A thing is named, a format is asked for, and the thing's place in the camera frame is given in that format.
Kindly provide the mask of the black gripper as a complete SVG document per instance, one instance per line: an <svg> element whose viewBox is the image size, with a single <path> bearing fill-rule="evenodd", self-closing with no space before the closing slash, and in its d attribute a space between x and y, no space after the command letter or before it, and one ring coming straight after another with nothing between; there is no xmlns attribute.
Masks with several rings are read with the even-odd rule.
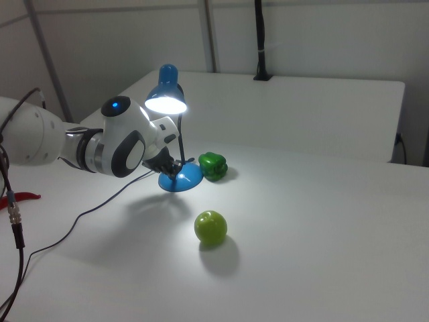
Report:
<svg viewBox="0 0 429 322"><path fill-rule="evenodd" d="M184 163L181 160L175 160L171 155L168 147L162 148L153 158L142 161L142 164L154 172L165 174L170 178L170 191L177 191L177 175Z"/></svg>

